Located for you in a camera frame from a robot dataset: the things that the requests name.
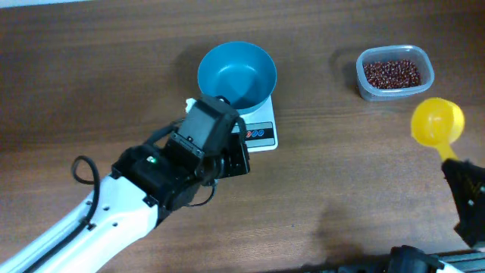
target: black mount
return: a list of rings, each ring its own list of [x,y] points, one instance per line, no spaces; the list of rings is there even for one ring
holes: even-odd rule
[[[363,257],[347,265],[304,266],[271,273],[434,273],[444,262],[466,273],[485,271],[485,253],[468,250],[426,256],[419,249],[401,246],[393,247],[390,255]]]
[[[460,218],[455,231],[470,248],[485,247],[485,168],[451,159],[441,168]]]

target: kitchen scale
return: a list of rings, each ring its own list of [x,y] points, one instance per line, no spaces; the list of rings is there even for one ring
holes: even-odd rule
[[[246,145],[248,152],[263,152],[278,147],[278,135],[274,122],[273,102],[271,97],[256,111],[241,115],[246,122]],[[233,133],[239,133],[237,125]]]

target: yellow measuring scoop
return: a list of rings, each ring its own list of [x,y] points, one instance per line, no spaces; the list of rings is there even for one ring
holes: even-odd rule
[[[411,134],[422,146],[438,150],[441,160],[458,160],[450,146],[463,132],[465,116],[453,102],[440,98],[423,101],[411,119]]]

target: plastic container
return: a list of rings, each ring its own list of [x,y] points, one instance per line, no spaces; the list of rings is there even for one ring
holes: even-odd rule
[[[373,87],[365,77],[364,64],[376,61],[399,61],[408,59],[416,64],[421,74],[421,85],[401,89],[378,89]],[[391,45],[368,49],[357,59],[358,90],[363,99],[369,102],[381,102],[405,98],[426,91],[434,81],[434,71],[430,59],[423,49],[414,45]]]

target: brown wood surface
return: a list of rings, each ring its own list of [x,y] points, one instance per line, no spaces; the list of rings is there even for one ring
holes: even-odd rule
[[[466,249],[436,152],[410,136],[423,99],[459,104],[454,145],[485,165],[485,2],[107,0],[0,10],[0,262],[91,190],[128,147],[183,114],[213,46],[245,40],[276,62],[280,146],[251,174],[221,182],[209,205],[181,209],[101,272],[268,271],[342,262],[409,244]],[[433,86],[394,102],[355,91],[355,60],[412,44]],[[201,190],[197,199],[204,199]]]

